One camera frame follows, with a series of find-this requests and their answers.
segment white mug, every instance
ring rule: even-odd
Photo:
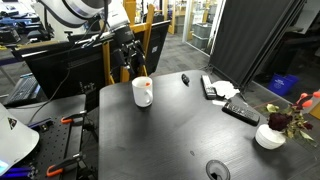
[[[137,106],[147,107],[153,101],[152,79],[149,77],[137,77],[132,81],[134,102]]]

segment dried flower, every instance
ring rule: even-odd
[[[310,107],[312,105],[311,97],[320,98],[320,92],[314,92],[313,94],[302,93],[300,99],[289,106],[280,110],[278,106],[273,104],[267,105],[267,110],[270,112],[268,125],[271,129],[281,131],[288,138],[294,138],[300,136],[310,142],[312,145],[316,145],[315,141],[302,130],[312,130],[313,125],[307,122],[301,110],[304,107]]]

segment small black object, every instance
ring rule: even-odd
[[[182,74],[181,79],[185,85],[189,85],[190,79],[185,74]]]
[[[230,180],[230,171],[221,161],[210,160],[206,171],[211,180]]]
[[[222,107],[222,111],[253,126],[257,126],[259,124],[260,116],[258,114],[230,102],[227,102]]]
[[[217,98],[217,90],[211,87],[211,81],[208,75],[201,75],[201,81],[208,100],[213,100]]]

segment table surface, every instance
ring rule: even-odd
[[[134,104],[131,82],[100,91],[99,179],[209,179],[206,164],[216,159],[226,164],[231,179],[282,180],[317,163],[292,140],[275,150],[262,148],[254,139],[258,126],[205,99],[202,74],[193,70],[152,78],[154,100],[145,109]],[[246,106],[237,96],[232,101]],[[264,123],[261,116],[259,125]]]
[[[47,118],[52,118],[54,121],[60,121],[62,117],[69,116],[71,114],[79,113],[85,108],[85,95],[77,95],[68,98],[62,98],[53,100],[50,103],[46,104],[33,118],[32,122],[42,121]],[[10,113],[15,116],[19,121],[24,124],[27,124],[33,114],[37,111],[38,108],[27,108],[37,106],[42,103],[32,104],[28,106],[23,106],[26,109],[8,109]],[[82,135],[82,126],[72,126],[69,134],[69,143],[67,146],[67,151],[65,152],[65,157],[70,157],[80,151],[81,145],[81,135]],[[70,166],[65,169],[63,176],[55,176],[50,179],[76,179],[77,170],[76,168]]]

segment floor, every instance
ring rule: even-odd
[[[215,74],[212,74],[210,68],[207,67],[209,62],[209,57],[200,52],[195,50],[193,47],[182,43],[181,36],[179,35],[167,35],[167,39],[161,54],[161,58],[158,64],[158,68],[155,73],[151,74],[150,77],[155,77],[163,74],[174,73],[179,71],[186,71],[192,69],[202,69],[206,71],[211,79],[220,79]],[[28,67],[24,63],[16,63],[12,65],[7,65],[4,67],[7,72],[13,77],[14,80],[18,80],[19,76],[25,73],[30,72]],[[5,77],[0,74],[0,95],[10,93],[13,89],[12,85],[5,79]],[[263,87],[260,84],[252,82],[249,85],[247,92],[244,94],[246,102],[256,109],[258,112],[262,113],[266,116],[265,112],[265,105],[268,103],[274,103],[279,106],[286,106],[288,101],[272,92],[268,89]],[[86,121],[93,121],[96,126],[96,132],[99,134],[99,122],[98,122],[98,115],[99,110],[98,108],[89,112]],[[83,144],[82,144],[82,151],[87,155],[85,162],[89,167],[96,169],[98,167],[98,143],[92,137],[90,132],[85,131],[83,133]],[[316,137],[316,140],[320,140],[319,135],[314,131],[313,134]],[[312,149],[310,150],[312,153],[315,154],[315,158],[320,157],[320,150]],[[319,179],[320,175],[320,167],[316,165],[315,168],[312,168],[308,172],[303,172],[306,175],[308,173],[312,173],[316,176],[312,176],[307,179]]]

